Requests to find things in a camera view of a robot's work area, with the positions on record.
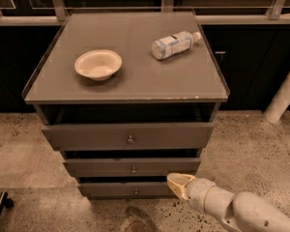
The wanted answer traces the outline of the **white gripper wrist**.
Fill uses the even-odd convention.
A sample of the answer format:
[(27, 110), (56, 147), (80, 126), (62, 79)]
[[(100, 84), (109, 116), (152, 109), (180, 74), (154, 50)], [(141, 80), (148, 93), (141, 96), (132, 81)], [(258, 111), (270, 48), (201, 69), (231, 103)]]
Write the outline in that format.
[(187, 200), (191, 208), (217, 220), (231, 214), (234, 193), (218, 187), (214, 182), (193, 175), (169, 173), (167, 185), (180, 200)]

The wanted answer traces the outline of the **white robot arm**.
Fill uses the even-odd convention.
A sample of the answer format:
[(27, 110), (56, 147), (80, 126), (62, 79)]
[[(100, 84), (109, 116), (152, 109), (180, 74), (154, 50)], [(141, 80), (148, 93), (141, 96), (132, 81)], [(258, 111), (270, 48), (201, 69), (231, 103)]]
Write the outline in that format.
[(290, 217), (251, 192), (232, 193), (193, 175), (170, 173), (167, 185), (192, 209), (215, 218), (228, 232), (290, 232)]

